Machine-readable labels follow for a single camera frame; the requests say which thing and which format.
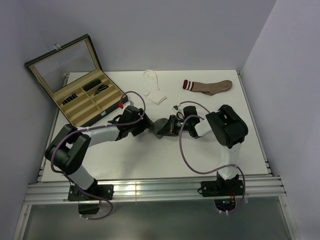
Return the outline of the grey sock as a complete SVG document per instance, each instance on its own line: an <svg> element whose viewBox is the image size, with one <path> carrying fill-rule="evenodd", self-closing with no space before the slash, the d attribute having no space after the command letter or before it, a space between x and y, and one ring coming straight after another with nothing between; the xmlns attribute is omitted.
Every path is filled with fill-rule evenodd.
<svg viewBox="0 0 320 240"><path fill-rule="evenodd" d="M168 118L159 118L158 120L156 120L153 123L153 128L151 130L151 132L155 135L155 137L157 137L158 139L162 138L162 135L158 134L158 131L160 131L168 122Z"/></svg>

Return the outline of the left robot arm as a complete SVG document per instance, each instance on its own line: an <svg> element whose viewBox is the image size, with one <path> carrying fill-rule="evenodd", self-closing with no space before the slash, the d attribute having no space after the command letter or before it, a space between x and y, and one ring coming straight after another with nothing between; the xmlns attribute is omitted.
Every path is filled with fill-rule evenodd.
<svg viewBox="0 0 320 240"><path fill-rule="evenodd" d="M59 168L58 173L64 174L74 182L79 194L91 200L98 193L97 180L83 166L83 160L89 147L104 142L119 141L131 133L137 136L146 129L152 129L154 123L147 115L134 112L120 114L105 125L76 128L66 124L45 150L45 158L50 161L52 171Z"/></svg>

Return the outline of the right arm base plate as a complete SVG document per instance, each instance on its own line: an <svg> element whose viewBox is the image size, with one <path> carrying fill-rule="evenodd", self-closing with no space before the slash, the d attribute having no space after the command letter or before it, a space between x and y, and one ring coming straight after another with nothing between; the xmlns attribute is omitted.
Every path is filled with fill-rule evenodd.
<svg viewBox="0 0 320 240"><path fill-rule="evenodd" d="M203 197L242 196L245 187L242 180L211 180L202 181L197 192Z"/></svg>

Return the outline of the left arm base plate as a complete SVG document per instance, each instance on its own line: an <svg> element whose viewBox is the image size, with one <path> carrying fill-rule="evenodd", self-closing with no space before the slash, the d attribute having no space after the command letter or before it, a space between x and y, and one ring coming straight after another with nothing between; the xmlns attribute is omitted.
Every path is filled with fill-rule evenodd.
<svg viewBox="0 0 320 240"><path fill-rule="evenodd" d="M69 188L67 200L69 202L112 200L113 193L112 184L98 184L91 190L80 190L77 185L72 185Z"/></svg>

